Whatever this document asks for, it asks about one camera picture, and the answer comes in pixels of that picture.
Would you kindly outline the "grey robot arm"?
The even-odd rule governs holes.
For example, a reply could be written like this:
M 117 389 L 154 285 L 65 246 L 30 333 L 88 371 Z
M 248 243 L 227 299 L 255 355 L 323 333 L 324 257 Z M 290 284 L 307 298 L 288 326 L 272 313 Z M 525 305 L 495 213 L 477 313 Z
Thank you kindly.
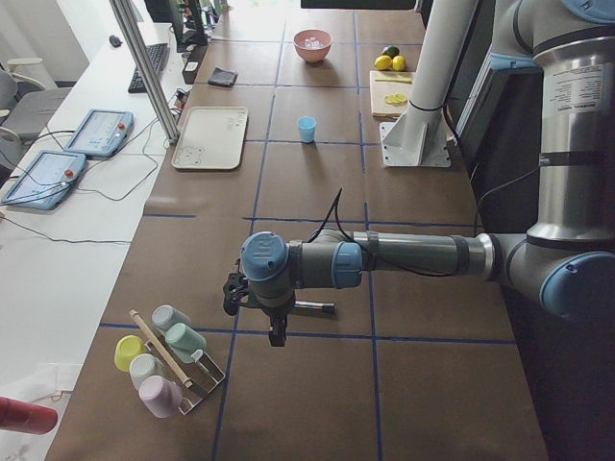
M 614 5 L 499 1 L 493 69 L 543 72 L 536 223 L 517 234 L 412 235 L 321 227 L 306 241 L 262 231 L 243 243 L 224 286 L 224 310 L 262 310 L 280 347 L 295 293 L 346 288 L 365 272 L 479 275 L 568 320 L 614 311 L 614 232 L 604 221 L 604 176 L 614 126 Z

